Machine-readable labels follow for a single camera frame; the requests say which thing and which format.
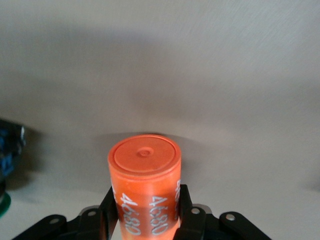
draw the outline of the battery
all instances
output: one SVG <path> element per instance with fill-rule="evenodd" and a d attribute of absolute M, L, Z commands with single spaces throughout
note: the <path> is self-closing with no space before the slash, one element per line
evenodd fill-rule
<path fill-rule="evenodd" d="M 169 240 L 179 227 L 181 150 L 155 134 L 126 138 L 108 165 L 123 240 Z"/>

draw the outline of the orange lid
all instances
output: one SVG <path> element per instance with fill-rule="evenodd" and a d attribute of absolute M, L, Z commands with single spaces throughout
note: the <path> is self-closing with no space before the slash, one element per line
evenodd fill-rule
<path fill-rule="evenodd" d="M 179 146 L 167 137 L 154 134 L 126 138 L 113 146 L 108 155 L 110 171 L 136 180 L 165 175 L 180 161 Z"/>

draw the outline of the lid center dimple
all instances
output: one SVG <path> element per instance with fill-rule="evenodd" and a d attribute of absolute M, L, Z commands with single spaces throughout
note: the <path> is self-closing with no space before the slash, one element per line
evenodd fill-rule
<path fill-rule="evenodd" d="M 154 149 L 148 146 L 144 146 L 138 149 L 137 153 L 136 153 L 139 157 L 150 157 L 151 155 L 154 154 Z"/>

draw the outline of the green object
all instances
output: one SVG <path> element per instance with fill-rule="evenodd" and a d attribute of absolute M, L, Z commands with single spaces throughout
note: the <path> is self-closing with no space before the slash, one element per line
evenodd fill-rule
<path fill-rule="evenodd" d="M 3 199 L 0 202 L 0 218 L 6 213 L 11 204 L 11 197 L 8 193 L 4 193 Z"/>

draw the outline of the orange plastic container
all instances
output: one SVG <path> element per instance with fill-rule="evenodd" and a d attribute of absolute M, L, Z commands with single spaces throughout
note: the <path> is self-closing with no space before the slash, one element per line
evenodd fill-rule
<path fill-rule="evenodd" d="M 123 240 L 170 240 L 179 227 L 181 151 L 153 134 L 118 142 L 108 165 Z"/>

